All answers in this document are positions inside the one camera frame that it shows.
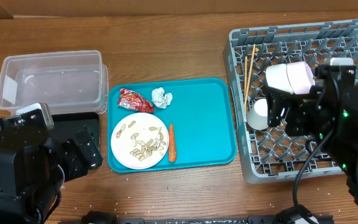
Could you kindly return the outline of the red snack wrapper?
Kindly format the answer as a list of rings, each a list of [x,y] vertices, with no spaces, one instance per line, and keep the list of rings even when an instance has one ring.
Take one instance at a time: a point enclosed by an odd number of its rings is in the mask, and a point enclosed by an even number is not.
[[[117,105],[127,110],[142,113],[153,113],[154,106],[136,91],[127,88],[120,89]]]

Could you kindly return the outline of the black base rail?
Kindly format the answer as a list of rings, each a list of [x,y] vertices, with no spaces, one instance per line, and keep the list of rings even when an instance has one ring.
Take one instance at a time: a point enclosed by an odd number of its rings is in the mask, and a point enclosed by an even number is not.
[[[76,223],[94,224],[277,224],[275,215],[248,216],[245,218],[189,218],[189,219],[143,219],[119,218],[106,212],[90,211]]]

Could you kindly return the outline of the white tissue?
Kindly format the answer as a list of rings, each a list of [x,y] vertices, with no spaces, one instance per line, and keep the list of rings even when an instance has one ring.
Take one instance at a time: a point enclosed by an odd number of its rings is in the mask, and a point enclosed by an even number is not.
[[[152,102],[153,104],[160,108],[165,109],[173,100],[173,95],[171,93],[166,93],[164,88],[156,88],[152,90]]]

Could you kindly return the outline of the clear plastic bin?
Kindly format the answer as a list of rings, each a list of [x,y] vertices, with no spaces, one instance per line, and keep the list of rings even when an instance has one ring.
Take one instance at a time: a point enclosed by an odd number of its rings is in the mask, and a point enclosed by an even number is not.
[[[0,109],[11,114],[46,103],[51,114],[107,110],[107,66],[97,50],[6,57],[0,72]]]

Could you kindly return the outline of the teal serving tray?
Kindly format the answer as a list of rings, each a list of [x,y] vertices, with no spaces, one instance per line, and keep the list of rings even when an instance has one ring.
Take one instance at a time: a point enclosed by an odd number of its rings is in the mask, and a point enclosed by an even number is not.
[[[116,125],[132,114],[118,106],[120,90],[127,88],[151,100],[152,90],[162,87],[173,95],[165,109],[154,115],[174,126],[177,160],[164,157],[151,171],[230,163],[236,156],[236,134],[226,83],[220,78],[198,78],[165,82],[132,83],[115,86],[108,95],[107,138]]]

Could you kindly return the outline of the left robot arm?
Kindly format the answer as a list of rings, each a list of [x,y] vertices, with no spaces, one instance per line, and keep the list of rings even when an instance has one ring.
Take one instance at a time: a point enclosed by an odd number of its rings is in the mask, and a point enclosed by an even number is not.
[[[103,163],[94,113],[0,118],[0,223],[44,223],[58,207],[65,182]]]

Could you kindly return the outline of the pink bowl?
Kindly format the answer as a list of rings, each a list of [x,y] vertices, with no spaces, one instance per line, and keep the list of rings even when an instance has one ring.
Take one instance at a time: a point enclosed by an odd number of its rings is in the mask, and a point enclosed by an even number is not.
[[[287,65],[287,77],[294,94],[308,94],[315,85],[313,73],[306,62],[293,62]]]

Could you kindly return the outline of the grey dishwasher rack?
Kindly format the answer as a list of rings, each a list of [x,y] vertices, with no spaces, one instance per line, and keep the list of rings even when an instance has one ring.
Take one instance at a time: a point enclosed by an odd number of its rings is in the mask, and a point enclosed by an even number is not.
[[[226,76],[236,114],[236,138],[242,175],[250,184],[294,180],[316,147],[311,136],[290,137],[286,121],[259,131],[247,123],[244,111],[244,57],[256,45],[247,112],[265,97],[265,71],[271,65],[306,62],[312,69],[332,57],[348,57],[356,65],[358,84],[358,19],[234,29],[223,50]]]

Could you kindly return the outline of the black tray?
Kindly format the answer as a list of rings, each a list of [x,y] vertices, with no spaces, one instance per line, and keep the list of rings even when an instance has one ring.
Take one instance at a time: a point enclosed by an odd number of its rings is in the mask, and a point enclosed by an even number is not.
[[[54,128],[50,131],[52,139],[62,143],[72,138],[81,129],[87,129],[93,141],[100,147],[100,120],[95,112],[54,114]]]

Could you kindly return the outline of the orange carrot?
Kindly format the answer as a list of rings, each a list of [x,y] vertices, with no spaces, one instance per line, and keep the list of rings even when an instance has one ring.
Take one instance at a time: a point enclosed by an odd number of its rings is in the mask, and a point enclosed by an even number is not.
[[[168,145],[168,160],[171,163],[174,163],[177,159],[177,148],[175,143],[175,133],[173,123],[169,126],[169,145]]]

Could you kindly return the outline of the white plate with peanuts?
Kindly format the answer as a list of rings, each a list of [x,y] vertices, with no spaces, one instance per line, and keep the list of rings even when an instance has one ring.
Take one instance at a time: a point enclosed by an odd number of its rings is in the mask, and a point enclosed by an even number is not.
[[[149,113],[134,113],[114,127],[110,147],[124,167],[148,169],[158,164],[168,152],[170,136],[161,119]]]

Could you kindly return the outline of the white cup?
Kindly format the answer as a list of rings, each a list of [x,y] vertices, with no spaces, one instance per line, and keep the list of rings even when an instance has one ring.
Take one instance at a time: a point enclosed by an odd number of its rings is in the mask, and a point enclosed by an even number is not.
[[[256,130],[268,128],[268,105],[265,98],[257,100],[247,115],[248,125]]]

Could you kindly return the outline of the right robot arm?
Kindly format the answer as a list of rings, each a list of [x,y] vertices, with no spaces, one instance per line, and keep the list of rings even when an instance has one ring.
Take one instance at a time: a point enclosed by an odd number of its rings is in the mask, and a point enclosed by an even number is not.
[[[358,205],[358,85],[355,65],[320,65],[323,80],[307,94],[291,94],[266,87],[267,122],[276,127],[286,121],[289,136],[312,135],[317,143],[309,161],[324,152],[347,175],[347,186]]]

